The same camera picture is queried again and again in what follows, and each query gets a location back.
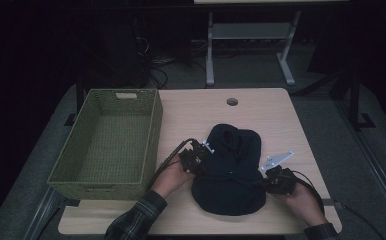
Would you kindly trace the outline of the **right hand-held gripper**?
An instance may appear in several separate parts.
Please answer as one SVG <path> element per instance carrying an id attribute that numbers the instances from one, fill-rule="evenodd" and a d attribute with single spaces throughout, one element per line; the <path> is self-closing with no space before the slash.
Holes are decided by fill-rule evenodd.
<path id="1" fill-rule="evenodd" d="M 268 193 L 281 195 L 293 193 L 296 184 L 295 176 L 291 170 L 281 166 L 283 162 L 293 155 L 293 151 L 288 151 L 268 156 L 264 165 L 260 167 L 261 172 L 266 175 L 262 182 L 262 187 Z"/>

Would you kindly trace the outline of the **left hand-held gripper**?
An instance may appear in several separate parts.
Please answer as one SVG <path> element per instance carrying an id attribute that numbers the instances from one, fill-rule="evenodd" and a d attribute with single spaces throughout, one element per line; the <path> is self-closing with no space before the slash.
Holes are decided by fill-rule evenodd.
<path id="1" fill-rule="evenodd" d="M 205 172 L 202 162 L 204 160 L 208 160 L 214 153 L 214 150 L 210 147 L 210 144 L 206 140 L 198 142 L 193 139 L 191 146 L 191 149 L 184 149 L 179 154 L 182 168 L 185 172 L 194 175 L 201 175 Z"/>

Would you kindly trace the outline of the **dark navy hoodie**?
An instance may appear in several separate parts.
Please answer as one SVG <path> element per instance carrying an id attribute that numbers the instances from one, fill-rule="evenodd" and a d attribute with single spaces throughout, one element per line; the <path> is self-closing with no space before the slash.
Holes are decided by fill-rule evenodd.
<path id="1" fill-rule="evenodd" d="M 205 172 L 193 179 L 191 193 L 206 212 L 241 216 L 255 213 L 266 203 L 258 170 L 262 141 L 258 133 L 229 124 L 215 125 L 207 142 L 213 153 L 201 162 Z"/>

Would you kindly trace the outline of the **green woven basket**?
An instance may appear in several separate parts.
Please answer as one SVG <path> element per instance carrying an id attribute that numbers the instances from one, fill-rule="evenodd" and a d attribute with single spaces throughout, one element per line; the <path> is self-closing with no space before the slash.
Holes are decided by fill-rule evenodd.
<path id="1" fill-rule="evenodd" d="M 48 179 L 76 200 L 137 200 L 155 173 L 163 106 L 155 89 L 92 89 Z"/>

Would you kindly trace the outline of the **person's left hand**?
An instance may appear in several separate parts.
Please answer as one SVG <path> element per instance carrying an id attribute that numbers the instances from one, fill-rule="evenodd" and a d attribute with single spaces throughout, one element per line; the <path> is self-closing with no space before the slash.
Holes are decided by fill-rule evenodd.
<path id="1" fill-rule="evenodd" d="M 151 189 L 162 198 L 167 198 L 171 193 L 178 190 L 194 177 L 194 174 L 183 170 L 179 160 L 173 159 L 169 166 L 156 178 Z"/>

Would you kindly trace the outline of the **person's right hand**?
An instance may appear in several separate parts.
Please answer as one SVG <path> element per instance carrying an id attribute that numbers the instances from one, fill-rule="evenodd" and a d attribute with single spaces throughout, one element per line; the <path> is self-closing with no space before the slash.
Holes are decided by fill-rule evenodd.
<path id="1" fill-rule="evenodd" d="M 328 222 L 315 197 L 302 184 L 297 183 L 292 194 L 275 195 L 275 197 L 283 202 L 292 213 L 308 227 L 314 227 Z"/>

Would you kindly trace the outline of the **black metal stand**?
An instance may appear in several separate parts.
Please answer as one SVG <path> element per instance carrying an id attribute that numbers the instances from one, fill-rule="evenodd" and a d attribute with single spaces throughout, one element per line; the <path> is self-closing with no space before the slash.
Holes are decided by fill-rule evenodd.
<path id="1" fill-rule="evenodd" d="M 362 128 L 375 128 L 375 124 L 367 113 L 359 111 L 360 79 L 357 70 L 353 67 L 343 67 L 319 79 L 311 85 L 290 93 L 290 96 L 306 96 L 324 85 L 334 82 L 329 92 L 331 99 L 340 101 L 349 94 L 348 120 L 352 127 L 360 132 Z"/>

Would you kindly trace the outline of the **black computer tower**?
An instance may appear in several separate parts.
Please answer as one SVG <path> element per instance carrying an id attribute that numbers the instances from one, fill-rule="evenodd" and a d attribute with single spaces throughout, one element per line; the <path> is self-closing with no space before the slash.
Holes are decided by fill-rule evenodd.
<path id="1" fill-rule="evenodd" d="M 87 89 L 143 88 L 147 84 L 130 18 L 87 19 L 74 37 L 83 49 L 80 80 Z"/>

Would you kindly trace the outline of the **white metal stand frame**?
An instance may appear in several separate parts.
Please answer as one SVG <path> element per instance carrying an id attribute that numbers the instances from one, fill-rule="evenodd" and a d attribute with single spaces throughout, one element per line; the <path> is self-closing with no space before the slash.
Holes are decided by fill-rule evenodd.
<path id="1" fill-rule="evenodd" d="M 287 63 L 287 57 L 300 16 L 301 12 L 296 11 L 290 22 L 281 23 L 217 23 L 213 19 L 213 13 L 209 13 L 205 61 L 206 85 L 213 86 L 215 84 L 213 64 L 214 40 L 284 40 L 284 48 L 276 54 L 276 57 L 286 83 L 289 86 L 293 86 L 295 80 Z"/>

